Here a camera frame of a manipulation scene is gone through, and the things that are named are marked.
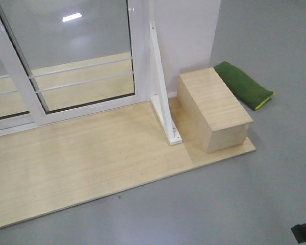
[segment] green mat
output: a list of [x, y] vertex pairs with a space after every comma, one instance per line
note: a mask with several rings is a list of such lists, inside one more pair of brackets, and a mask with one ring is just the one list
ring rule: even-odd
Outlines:
[[263, 88], [241, 69], [228, 62], [223, 61], [214, 69], [231, 92], [252, 110], [260, 109], [275, 95], [275, 92]]

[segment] wooden platform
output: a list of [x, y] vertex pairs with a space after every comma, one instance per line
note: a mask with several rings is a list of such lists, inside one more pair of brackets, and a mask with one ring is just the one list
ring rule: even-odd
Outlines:
[[206, 152], [244, 142], [253, 120], [214, 68], [181, 74], [178, 99]]
[[171, 108], [184, 141], [174, 146], [150, 103], [0, 137], [0, 228], [255, 150], [246, 138], [206, 154]]

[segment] sliding door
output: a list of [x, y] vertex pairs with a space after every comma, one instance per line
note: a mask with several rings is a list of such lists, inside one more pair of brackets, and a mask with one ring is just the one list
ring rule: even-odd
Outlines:
[[42, 125], [144, 101], [144, 21], [140, 0], [0, 0], [0, 55], [14, 82], [2, 65], [0, 96], [16, 100], [2, 113]]

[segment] wooden box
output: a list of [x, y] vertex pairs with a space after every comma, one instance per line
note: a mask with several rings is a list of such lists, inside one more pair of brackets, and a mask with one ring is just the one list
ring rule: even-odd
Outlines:
[[207, 153], [244, 142], [253, 120], [213, 68], [181, 74], [177, 97]]

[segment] white metal bracket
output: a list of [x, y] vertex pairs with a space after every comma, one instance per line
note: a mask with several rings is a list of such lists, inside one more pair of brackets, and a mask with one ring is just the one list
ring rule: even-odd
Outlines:
[[165, 85], [159, 42], [155, 22], [150, 22], [150, 76], [152, 83], [158, 81], [157, 94], [151, 97], [153, 107], [171, 145], [179, 144], [182, 138], [172, 118]]

